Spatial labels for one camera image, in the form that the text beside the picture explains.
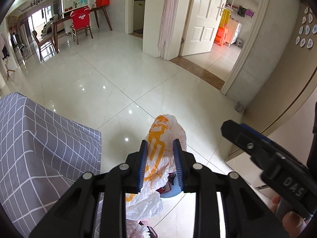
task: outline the white door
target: white door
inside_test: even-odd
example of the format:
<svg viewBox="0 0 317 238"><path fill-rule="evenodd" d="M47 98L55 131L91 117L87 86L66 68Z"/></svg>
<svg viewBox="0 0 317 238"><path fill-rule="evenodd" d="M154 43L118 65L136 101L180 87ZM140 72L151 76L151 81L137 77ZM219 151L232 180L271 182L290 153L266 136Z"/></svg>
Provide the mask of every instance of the white door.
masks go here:
<svg viewBox="0 0 317 238"><path fill-rule="evenodd" d="M210 52L227 0L194 0L181 55Z"/></svg>

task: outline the gray checkered cloth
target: gray checkered cloth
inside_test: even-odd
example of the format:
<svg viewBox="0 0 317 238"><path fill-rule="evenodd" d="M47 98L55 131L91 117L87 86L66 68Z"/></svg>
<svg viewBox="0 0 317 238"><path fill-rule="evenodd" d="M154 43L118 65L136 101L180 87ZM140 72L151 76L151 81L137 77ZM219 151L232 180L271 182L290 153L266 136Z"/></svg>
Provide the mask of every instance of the gray checkered cloth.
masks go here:
<svg viewBox="0 0 317 238"><path fill-rule="evenodd" d="M24 237L84 172L100 172L101 132L17 92L0 99L0 138L0 202Z"/></svg>

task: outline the human hand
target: human hand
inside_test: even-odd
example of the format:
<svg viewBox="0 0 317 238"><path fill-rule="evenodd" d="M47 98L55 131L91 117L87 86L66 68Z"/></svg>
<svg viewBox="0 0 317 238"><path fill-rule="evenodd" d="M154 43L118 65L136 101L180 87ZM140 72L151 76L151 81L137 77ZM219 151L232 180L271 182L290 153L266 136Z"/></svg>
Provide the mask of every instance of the human hand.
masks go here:
<svg viewBox="0 0 317 238"><path fill-rule="evenodd" d="M275 195L271 202L273 206L271 207L271 211L275 213L278 203L280 202L280 195ZM282 219L282 225L285 230L289 233L290 238L297 238L300 233L305 229L306 223L304 219L302 219L295 212L288 212Z"/></svg>

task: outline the wooden table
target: wooden table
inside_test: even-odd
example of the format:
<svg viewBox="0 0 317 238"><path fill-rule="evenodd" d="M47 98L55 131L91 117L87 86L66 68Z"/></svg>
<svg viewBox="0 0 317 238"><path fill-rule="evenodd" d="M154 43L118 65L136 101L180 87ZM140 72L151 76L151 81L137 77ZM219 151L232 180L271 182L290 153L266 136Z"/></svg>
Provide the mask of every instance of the wooden table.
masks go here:
<svg viewBox="0 0 317 238"><path fill-rule="evenodd" d="M110 20L109 20L109 17L108 17L108 14L107 14L107 11L106 11L106 7L105 6L100 6L100 7L92 7L91 8L91 11L90 12L94 12L95 13L95 18L96 18L96 22L97 22L97 26L99 28L99 21L98 21L98 16L97 16L97 11L98 10L103 10L103 13L106 17L106 20L107 20L107 23L109 25L109 28L110 30L112 31L112 27L111 27L111 23L110 23ZM55 46L55 50L56 50L56 53L58 54L58 38L57 38L57 25L59 23L62 23L66 20L70 20L70 15L67 15L67 16L64 16L62 18L60 18L59 20L56 20L54 21L52 24L53 24L53 34L54 34L54 46Z"/></svg>

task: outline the red basket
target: red basket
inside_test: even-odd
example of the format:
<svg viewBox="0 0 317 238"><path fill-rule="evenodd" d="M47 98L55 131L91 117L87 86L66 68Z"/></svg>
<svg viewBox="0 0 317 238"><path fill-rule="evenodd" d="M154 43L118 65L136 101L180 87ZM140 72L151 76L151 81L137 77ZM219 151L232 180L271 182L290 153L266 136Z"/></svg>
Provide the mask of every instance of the red basket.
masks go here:
<svg viewBox="0 0 317 238"><path fill-rule="evenodd" d="M70 17L73 20L75 29L80 29L89 26L89 13L91 9L89 7L79 8L70 13Z"/></svg>
<svg viewBox="0 0 317 238"><path fill-rule="evenodd" d="M110 0L96 0L96 6L107 6L110 4Z"/></svg>

